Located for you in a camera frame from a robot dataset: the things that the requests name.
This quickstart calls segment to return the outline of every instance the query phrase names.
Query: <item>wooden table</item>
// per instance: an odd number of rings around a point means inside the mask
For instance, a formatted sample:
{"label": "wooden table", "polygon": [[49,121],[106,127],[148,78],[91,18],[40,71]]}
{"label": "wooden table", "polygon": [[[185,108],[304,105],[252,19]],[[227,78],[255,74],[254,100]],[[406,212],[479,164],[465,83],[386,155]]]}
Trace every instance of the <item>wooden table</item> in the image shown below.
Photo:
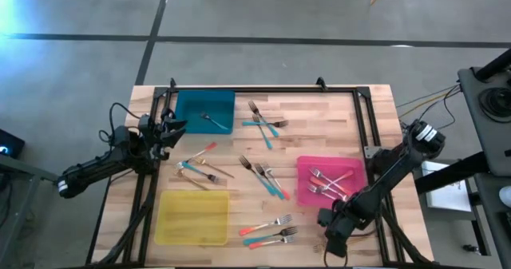
{"label": "wooden table", "polygon": [[[394,147],[402,139],[398,115],[389,85],[369,85],[377,117],[382,146]],[[148,113],[154,86],[135,86],[129,109],[135,114]],[[241,122],[252,118],[248,101],[253,100],[269,121],[286,119],[290,124],[278,129],[279,138],[273,138],[273,150],[268,150],[256,127],[242,127]],[[176,95],[172,95],[172,108]],[[370,135],[366,111],[363,110],[366,131]],[[128,116],[127,125],[137,120]],[[230,192],[228,242],[222,247],[159,246],[154,243],[158,214],[158,196],[165,190],[196,190],[193,185],[173,174],[173,165],[188,159],[206,145],[215,141],[219,146],[207,153],[207,160],[235,175],[226,185],[212,185],[193,173],[188,176],[210,188]],[[281,184],[292,194],[290,201],[271,197],[255,177],[241,167],[238,156],[245,155],[251,162],[267,161]],[[323,266],[323,255],[313,246],[323,241],[324,228],[316,224],[317,209],[296,205],[296,170],[298,156],[346,156],[362,159],[362,149],[355,117],[353,97],[346,93],[237,93],[235,125],[232,135],[184,135],[171,151],[171,158],[161,164],[157,197],[146,266],[153,267],[310,267]],[[93,252],[93,261],[103,258],[125,230],[132,207],[136,174],[116,180],[108,190],[105,210]],[[393,191],[398,223],[412,243],[428,259],[433,259],[422,211],[415,191],[414,180],[408,175]],[[299,227],[296,241],[291,244],[261,247],[249,250],[242,245],[238,231],[292,213],[293,224]],[[261,231],[260,234],[275,229]],[[386,228],[390,256],[394,255],[390,230]],[[138,252],[140,236],[135,238],[133,255]],[[382,264],[376,235],[351,238],[348,242],[349,266],[378,266]],[[342,266],[343,259],[329,255],[330,266]]]}

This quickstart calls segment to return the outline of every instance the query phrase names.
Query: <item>concrete floor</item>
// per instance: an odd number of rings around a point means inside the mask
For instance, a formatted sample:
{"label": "concrete floor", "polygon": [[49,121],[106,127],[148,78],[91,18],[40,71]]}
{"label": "concrete floor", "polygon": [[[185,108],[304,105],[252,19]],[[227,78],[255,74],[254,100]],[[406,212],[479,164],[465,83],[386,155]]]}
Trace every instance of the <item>concrete floor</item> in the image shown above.
{"label": "concrete floor", "polygon": [[[0,33],[149,35],[159,1],[0,0]],[[168,0],[159,35],[473,42],[473,47],[157,42],[144,84],[167,85],[170,77],[182,85],[311,84],[321,76],[330,84],[391,84],[399,105],[453,85],[458,69],[484,65],[504,51],[478,42],[511,41],[511,0],[378,0],[371,8],[368,1]],[[61,172],[105,151],[97,130],[107,128],[114,101],[128,103],[146,43],[0,37],[0,126],[26,140],[22,159]],[[448,139],[441,158],[479,151],[463,97],[448,105],[457,122],[443,130]],[[115,112],[114,123],[124,117]],[[442,107],[426,119],[437,126],[450,121]],[[34,205],[35,231],[20,242],[13,267],[82,265],[104,193],[100,182],[63,200],[43,185]],[[427,208],[424,214],[437,261],[500,267],[495,254],[461,250],[475,243],[468,221]]]}

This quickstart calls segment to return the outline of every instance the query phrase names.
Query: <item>teal bin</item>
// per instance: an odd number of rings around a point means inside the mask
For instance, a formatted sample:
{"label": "teal bin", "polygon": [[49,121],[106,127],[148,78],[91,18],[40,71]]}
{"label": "teal bin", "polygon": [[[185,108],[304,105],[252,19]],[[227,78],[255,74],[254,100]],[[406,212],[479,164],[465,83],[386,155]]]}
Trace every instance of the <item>teal bin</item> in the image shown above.
{"label": "teal bin", "polygon": [[[186,120],[186,133],[231,134],[234,125],[235,94],[228,90],[180,90],[176,103],[176,118]],[[200,116],[207,113],[225,126],[221,129]]]}

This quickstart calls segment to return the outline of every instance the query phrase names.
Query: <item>pink plastic tray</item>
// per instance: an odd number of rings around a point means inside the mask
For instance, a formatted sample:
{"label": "pink plastic tray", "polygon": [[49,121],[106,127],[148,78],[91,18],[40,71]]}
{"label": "pink plastic tray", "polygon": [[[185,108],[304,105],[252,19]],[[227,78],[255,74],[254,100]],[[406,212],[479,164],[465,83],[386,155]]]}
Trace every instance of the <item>pink plastic tray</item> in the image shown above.
{"label": "pink plastic tray", "polygon": [[[335,180],[352,171],[353,174],[351,176],[339,181],[339,185],[348,191],[349,196],[360,191],[367,185],[366,173],[362,161],[355,158],[300,156],[296,162],[296,168],[298,169],[297,204],[299,206],[331,208],[332,202],[334,202],[327,196],[309,191],[307,186],[311,183],[310,178],[314,177],[310,171],[311,168],[317,168],[330,180]],[[319,179],[325,184],[328,184],[328,181],[323,178]],[[332,191],[325,191],[325,193],[341,199],[341,196],[336,195]]]}

